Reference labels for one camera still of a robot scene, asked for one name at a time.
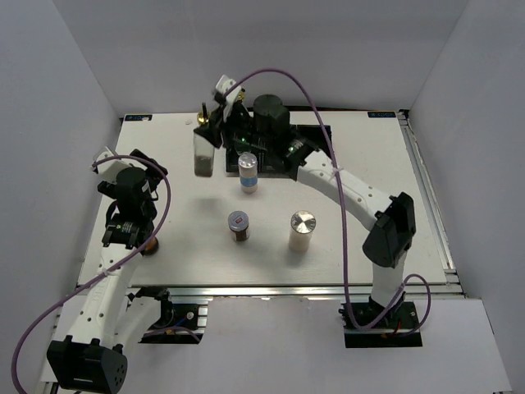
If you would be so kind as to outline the glass bottle with brown sauce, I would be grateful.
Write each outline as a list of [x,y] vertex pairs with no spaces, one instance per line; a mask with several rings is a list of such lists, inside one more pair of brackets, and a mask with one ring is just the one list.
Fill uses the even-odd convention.
[[206,103],[202,103],[197,115],[198,127],[194,129],[194,174],[211,177],[213,174],[215,147],[205,138],[209,116]]

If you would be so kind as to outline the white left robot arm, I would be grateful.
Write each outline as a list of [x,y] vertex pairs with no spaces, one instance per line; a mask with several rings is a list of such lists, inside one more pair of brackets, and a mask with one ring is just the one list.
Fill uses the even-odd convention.
[[112,201],[97,274],[64,339],[50,342],[47,360],[63,389],[118,393],[128,359],[148,327],[163,328],[173,318],[173,307],[154,295],[137,295],[127,310],[121,308],[139,261],[156,236],[155,193],[167,170],[138,149],[124,156],[106,151],[94,170],[102,178],[98,192]]

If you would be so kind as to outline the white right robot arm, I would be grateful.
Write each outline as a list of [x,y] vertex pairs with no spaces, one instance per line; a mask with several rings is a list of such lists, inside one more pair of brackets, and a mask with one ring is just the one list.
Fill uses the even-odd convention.
[[363,252],[372,262],[370,315],[383,328],[400,317],[404,261],[416,232],[414,202],[401,192],[388,195],[336,164],[328,126],[295,125],[290,111],[275,95],[255,99],[248,110],[239,96],[217,96],[213,111],[202,108],[194,145],[226,149],[236,158],[243,191],[255,191],[257,172],[269,166],[323,193],[367,230]]

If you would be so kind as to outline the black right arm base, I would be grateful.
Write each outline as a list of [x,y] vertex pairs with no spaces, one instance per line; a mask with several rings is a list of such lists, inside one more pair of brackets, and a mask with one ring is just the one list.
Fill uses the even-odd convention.
[[402,301],[393,307],[373,328],[358,330],[349,318],[345,305],[339,308],[343,320],[347,349],[415,348],[422,347],[422,336],[416,327],[418,313],[412,301]]

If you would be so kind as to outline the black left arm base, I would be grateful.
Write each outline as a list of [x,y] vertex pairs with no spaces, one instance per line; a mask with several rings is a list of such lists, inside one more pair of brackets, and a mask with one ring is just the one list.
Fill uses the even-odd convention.
[[144,335],[142,344],[197,344],[203,337],[208,316],[208,304],[204,301],[182,300],[173,298],[167,288],[141,288],[129,292],[126,309],[140,297],[154,298],[161,304],[159,319],[153,323],[148,332],[162,330],[152,336]]

